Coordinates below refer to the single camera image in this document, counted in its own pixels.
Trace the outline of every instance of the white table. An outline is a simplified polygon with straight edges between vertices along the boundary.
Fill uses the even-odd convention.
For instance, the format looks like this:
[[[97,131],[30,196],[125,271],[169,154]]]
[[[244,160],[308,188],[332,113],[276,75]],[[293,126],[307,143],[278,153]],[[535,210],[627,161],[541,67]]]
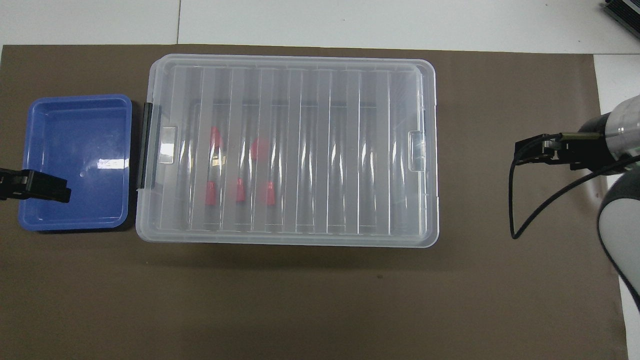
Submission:
[[[600,108],[608,112],[640,94],[640,40],[602,11],[603,2],[0,0],[0,46],[201,43],[586,53],[595,54]],[[640,315],[622,283],[621,292],[629,359],[640,360]]]

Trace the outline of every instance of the black cable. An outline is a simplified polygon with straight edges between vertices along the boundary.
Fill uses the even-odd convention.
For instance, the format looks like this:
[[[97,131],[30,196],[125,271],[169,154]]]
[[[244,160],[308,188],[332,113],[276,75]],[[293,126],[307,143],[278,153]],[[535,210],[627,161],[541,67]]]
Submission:
[[[509,170],[509,230],[511,231],[511,237],[513,239],[519,238],[522,235],[522,233],[527,229],[529,224],[547,206],[549,206],[552,202],[554,202],[560,196],[562,196],[565,193],[569,192],[571,189],[575,188],[576,186],[578,186],[578,185],[580,185],[582,183],[586,183],[587,181],[593,179],[594,177],[600,176],[600,175],[602,175],[602,174],[604,174],[606,172],[609,172],[609,171],[614,170],[616,168],[624,167],[624,166],[627,166],[629,164],[632,164],[632,163],[640,161],[640,155],[633,156],[631,158],[627,158],[627,159],[623,159],[623,160],[618,160],[613,164],[607,165],[606,167],[603,167],[598,171],[592,172],[592,173],[590,173],[588,175],[585,175],[585,176],[581,177],[578,180],[575,180],[575,181],[571,182],[570,184],[566,185],[564,188],[558,190],[555,194],[551,195],[542,204],[540,204],[531,213],[531,215],[529,215],[529,217],[527,218],[527,220],[525,220],[525,222],[522,224],[522,226],[520,226],[518,231],[514,232],[514,225],[513,225],[513,172],[515,171],[516,163],[520,160],[520,157],[522,156],[522,154],[524,153],[525,150],[528,150],[531,147],[534,147],[535,145],[538,145],[541,142],[544,142],[544,141],[547,141],[547,140],[551,140],[551,139],[555,139],[555,138],[560,138],[560,137],[562,137],[562,134],[547,135],[547,136],[535,139],[535,140],[531,141],[530,143],[528,143],[527,145],[525,145],[522,149],[520,149],[520,151],[518,151],[513,156],[513,161],[511,162],[511,168]]]
[[[541,144],[547,140],[559,139],[561,137],[562,137],[562,134],[558,133],[558,134],[552,134],[552,135],[545,135],[545,136],[541,136],[539,138],[533,139],[529,143],[521,147],[520,150],[513,155],[513,161],[511,162],[511,168],[509,169],[509,230],[511,231],[511,237],[514,239],[517,239],[518,237],[520,237],[520,235],[518,235],[518,237],[514,237],[515,232],[513,229],[513,172],[515,171],[516,164],[518,163],[518,161],[520,161],[520,158],[522,157],[522,155],[532,147],[538,144]]]

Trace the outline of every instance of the black clamp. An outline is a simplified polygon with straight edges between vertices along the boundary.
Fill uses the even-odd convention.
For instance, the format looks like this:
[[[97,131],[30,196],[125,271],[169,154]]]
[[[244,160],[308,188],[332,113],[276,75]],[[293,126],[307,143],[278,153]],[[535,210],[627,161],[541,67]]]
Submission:
[[[540,134],[520,140],[515,144],[514,153],[518,153],[528,143],[540,139],[548,134]],[[604,136],[600,133],[560,133],[555,140],[544,140],[538,145],[528,148],[517,160],[516,165],[528,163],[546,163],[549,165],[569,164],[571,170],[588,168],[595,171],[602,168],[601,154],[607,155],[600,148],[604,143]]]
[[[0,168],[0,200],[28,198],[69,202],[67,180],[35,170]]]

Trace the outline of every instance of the plastic box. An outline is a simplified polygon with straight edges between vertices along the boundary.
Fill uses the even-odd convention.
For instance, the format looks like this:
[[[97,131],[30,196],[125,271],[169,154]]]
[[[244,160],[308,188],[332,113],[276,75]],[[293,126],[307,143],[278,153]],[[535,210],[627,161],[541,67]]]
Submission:
[[[147,241],[427,247],[438,238],[424,60],[170,54],[150,71]]]
[[[67,180],[68,203],[20,201],[30,231],[114,229],[129,214],[131,111],[120,94],[44,97],[29,108],[22,167]]]

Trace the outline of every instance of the blue plastic tray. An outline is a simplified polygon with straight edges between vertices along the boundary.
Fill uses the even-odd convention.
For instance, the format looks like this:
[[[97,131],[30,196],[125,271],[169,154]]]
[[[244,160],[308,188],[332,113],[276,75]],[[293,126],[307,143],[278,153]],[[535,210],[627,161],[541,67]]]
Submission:
[[[68,204],[20,201],[30,231],[114,228],[128,215],[131,100],[124,95],[47,97],[29,109],[23,168],[68,181]]]

